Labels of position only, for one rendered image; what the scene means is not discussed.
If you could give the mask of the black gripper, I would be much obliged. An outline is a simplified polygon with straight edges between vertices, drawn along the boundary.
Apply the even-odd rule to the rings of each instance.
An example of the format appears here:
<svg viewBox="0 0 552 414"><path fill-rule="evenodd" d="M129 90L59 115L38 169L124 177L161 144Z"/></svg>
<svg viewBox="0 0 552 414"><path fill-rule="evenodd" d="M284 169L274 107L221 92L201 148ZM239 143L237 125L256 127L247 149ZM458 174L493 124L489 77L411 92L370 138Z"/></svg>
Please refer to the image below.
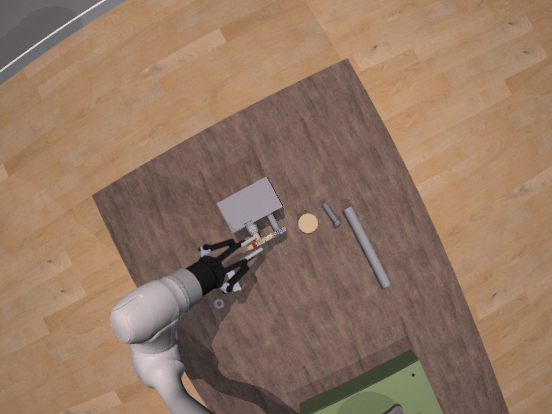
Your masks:
<svg viewBox="0 0 552 414"><path fill-rule="evenodd" d="M217 289L217 288L220 288L223 294L226 294L232 291L234 285L250 269L247 263L254 258L254 255L262 251L262 247L254 250L253 252L251 252L244 258L242 258L242 260L240 259L241 261L235 264L232 264L226 268L222 266L221 262L229 255L231 255L234 251L236 251L237 249L241 248L242 246L246 245L247 243L251 242L254 239L256 239L256 236L253 236L247 240L242 240L238 243L235 243L234 239L232 238L213 245L205 244L199 247L199 251L201 252L202 258L200 257L199 261L187 267L186 269L192 272L199 280L202 287L203 296L209 293L210 291L212 291L213 289ZM207 254L209 254L210 251L219 249L224 245L225 246L227 245L230 248L228 248L218 257L215 258L215 257L207 256ZM241 268L227 281L227 283L223 284L225 274L238 267L241 267ZM240 270L242 271L240 272ZM215 278L216 278L216 282L215 282Z"/></svg>

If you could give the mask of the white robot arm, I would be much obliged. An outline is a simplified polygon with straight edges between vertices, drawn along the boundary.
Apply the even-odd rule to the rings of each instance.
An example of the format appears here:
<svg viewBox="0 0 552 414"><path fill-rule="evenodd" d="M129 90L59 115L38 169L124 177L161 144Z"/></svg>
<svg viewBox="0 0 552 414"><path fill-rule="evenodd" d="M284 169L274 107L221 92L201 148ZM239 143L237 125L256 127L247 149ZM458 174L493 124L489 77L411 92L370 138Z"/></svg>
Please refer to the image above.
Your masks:
<svg viewBox="0 0 552 414"><path fill-rule="evenodd" d="M156 389L172 414L214 414L186 391L181 379L185 366L175 338L180 316L202 297L197 277L180 268L136 288L110 312L113 332L130 344L137 377Z"/></svg>

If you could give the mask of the grey shaft with cream gear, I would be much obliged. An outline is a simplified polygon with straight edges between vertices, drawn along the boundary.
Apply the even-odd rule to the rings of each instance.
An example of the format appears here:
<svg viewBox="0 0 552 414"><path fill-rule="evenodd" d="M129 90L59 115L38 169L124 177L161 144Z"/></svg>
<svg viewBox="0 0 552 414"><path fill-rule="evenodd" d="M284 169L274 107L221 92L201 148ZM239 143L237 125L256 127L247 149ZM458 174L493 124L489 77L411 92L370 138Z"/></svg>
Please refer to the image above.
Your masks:
<svg viewBox="0 0 552 414"><path fill-rule="evenodd" d="M254 239L255 241L250 243L249 245L247 245L245 248L247 250L251 250L253 248L256 248L257 246L267 242L268 240L270 240L271 238L273 238L272 234L269 233L263 237L260 237L259 233L258 233L259 230L255 231L254 233L250 234L250 236L256 236L256 239Z"/></svg>

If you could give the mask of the long grey metal bar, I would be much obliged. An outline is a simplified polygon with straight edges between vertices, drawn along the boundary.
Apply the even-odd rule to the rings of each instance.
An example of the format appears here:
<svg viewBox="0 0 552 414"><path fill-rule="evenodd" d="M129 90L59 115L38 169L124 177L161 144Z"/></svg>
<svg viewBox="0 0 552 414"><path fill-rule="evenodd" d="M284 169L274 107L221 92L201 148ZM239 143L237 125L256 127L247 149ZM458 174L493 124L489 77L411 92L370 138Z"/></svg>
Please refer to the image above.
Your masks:
<svg viewBox="0 0 552 414"><path fill-rule="evenodd" d="M345 214L356 238L358 239L381 287L382 288L388 287L391 284L391 282L352 205L343 209L342 211Z"/></svg>

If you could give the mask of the tan round disc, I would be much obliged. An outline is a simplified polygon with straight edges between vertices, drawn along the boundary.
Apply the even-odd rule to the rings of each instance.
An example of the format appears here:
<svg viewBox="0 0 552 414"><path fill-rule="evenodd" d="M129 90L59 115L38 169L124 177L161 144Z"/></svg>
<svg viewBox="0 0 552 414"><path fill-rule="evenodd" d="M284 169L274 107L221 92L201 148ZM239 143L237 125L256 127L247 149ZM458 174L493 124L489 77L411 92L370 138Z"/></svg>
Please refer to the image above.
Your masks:
<svg viewBox="0 0 552 414"><path fill-rule="evenodd" d="M306 213L299 218L298 226L304 233L312 233L318 226L318 220L313 214Z"/></svg>

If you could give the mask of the grey hex bolt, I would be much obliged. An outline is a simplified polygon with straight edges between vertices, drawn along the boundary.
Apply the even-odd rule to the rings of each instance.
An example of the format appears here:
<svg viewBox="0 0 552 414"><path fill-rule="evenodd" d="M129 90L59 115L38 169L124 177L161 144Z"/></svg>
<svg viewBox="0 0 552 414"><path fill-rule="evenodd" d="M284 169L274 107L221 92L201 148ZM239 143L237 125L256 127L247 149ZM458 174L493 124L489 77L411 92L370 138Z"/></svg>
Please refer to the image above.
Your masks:
<svg viewBox="0 0 552 414"><path fill-rule="evenodd" d="M333 211L331 210L331 208L329 207L329 205L327 203L325 203L322 207L324 208L326 213L329 215L329 217L333 221L332 225L334 227L336 227L337 225L339 225L342 222L341 219L338 220L338 218L335 216L335 214L333 213Z"/></svg>

